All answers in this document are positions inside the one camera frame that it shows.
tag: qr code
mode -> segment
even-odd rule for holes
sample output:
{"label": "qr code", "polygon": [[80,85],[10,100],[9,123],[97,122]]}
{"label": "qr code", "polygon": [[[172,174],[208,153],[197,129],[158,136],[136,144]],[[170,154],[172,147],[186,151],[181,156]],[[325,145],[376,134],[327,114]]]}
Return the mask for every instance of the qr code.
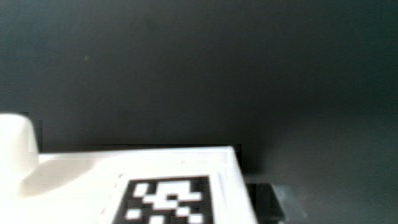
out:
{"label": "qr code", "polygon": [[129,180],[112,224],[213,224],[208,177]]}

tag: white cylindrical object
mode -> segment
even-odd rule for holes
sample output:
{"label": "white cylindrical object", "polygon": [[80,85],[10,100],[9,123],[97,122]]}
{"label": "white cylindrical object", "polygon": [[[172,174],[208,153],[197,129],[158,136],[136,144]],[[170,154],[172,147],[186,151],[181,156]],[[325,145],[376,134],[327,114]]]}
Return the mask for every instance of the white cylindrical object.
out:
{"label": "white cylindrical object", "polygon": [[0,197],[14,194],[39,165],[33,125],[17,114],[0,114]]}

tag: black object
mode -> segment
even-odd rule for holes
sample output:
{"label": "black object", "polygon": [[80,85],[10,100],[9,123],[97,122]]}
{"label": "black object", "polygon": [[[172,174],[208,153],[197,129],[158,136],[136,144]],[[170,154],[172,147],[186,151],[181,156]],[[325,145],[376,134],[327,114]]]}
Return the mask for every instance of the black object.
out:
{"label": "black object", "polygon": [[272,185],[247,184],[247,191],[259,224],[277,224],[284,220],[284,213]]}

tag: black and white pattern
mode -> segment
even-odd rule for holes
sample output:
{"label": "black and white pattern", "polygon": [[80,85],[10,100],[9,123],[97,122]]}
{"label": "black and white pattern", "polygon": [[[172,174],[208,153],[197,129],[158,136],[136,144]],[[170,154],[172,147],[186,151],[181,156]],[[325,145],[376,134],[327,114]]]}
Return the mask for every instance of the black and white pattern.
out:
{"label": "black and white pattern", "polygon": [[129,180],[112,224],[213,224],[208,177]]}

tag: white surface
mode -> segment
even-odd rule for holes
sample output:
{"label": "white surface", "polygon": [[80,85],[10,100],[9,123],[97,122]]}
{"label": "white surface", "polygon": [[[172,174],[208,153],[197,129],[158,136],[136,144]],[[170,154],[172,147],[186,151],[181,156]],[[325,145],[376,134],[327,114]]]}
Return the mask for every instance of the white surface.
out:
{"label": "white surface", "polygon": [[120,174],[138,179],[215,172],[225,205],[215,212],[229,214],[215,223],[256,223],[231,147],[44,154],[39,159],[19,198],[0,205],[0,223],[94,224]]}
{"label": "white surface", "polygon": [[32,122],[21,115],[0,114],[0,200],[10,196],[37,164]]}

